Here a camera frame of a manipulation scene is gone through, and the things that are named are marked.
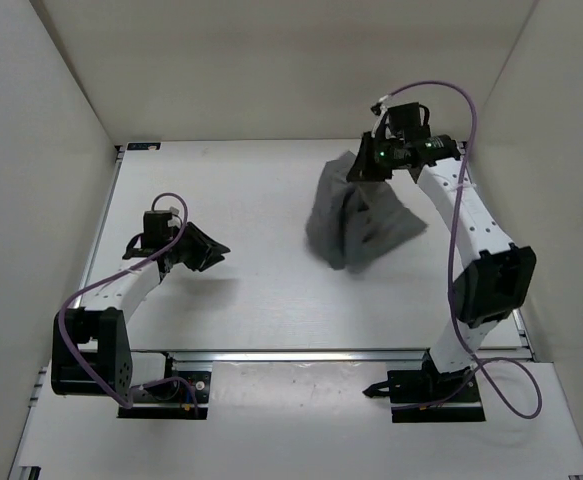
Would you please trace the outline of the grey pleated skirt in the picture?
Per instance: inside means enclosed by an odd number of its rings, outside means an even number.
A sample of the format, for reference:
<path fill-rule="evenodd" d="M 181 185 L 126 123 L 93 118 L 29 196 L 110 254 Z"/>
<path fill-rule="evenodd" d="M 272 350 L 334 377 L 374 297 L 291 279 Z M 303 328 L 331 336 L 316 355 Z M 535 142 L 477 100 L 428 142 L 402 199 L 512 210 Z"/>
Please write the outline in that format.
<path fill-rule="evenodd" d="M 305 224 L 308 249 L 336 271 L 363 271 L 427 229 L 387 182 L 347 181 L 354 161 L 346 151 L 324 164 Z"/>

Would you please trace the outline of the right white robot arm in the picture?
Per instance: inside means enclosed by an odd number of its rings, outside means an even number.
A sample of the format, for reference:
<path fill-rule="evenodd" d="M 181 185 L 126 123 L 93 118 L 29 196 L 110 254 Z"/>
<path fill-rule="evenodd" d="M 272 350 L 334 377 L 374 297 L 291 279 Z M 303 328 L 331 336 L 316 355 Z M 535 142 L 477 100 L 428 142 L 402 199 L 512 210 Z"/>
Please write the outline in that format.
<path fill-rule="evenodd" d="M 400 408 L 426 408 L 455 398 L 472 379 L 487 335 L 525 301 L 536 255 L 497 225 L 475 190 L 464 157 L 447 135 L 405 142 L 363 134 L 350 182 L 380 181 L 408 171 L 450 232 L 447 275 L 450 321 L 417 370 L 394 371 L 365 390 Z"/>

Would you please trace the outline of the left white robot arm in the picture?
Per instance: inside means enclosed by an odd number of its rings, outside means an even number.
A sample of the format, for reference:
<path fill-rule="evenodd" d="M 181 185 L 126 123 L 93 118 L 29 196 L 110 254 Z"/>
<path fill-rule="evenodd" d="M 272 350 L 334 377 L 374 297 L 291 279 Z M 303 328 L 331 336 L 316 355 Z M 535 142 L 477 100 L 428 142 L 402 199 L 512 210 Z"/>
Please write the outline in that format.
<path fill-rule="evenodd" d="M 129 408 L 133 392 L 149 389 L 168 398 L 179 389 L 180 373 L 161 353 L 134 369 L 127 324 L 141 302 L 177 265 L 203 272 L 222 262 L 230 248 L 194 223 L 175 220 L 145 226 L 127 244 L 112 276 L 85 287 L 92 292 L 77 308 L 68 300 L 54 319 L 51 388 L 57 395 L 109 396 Z"/>

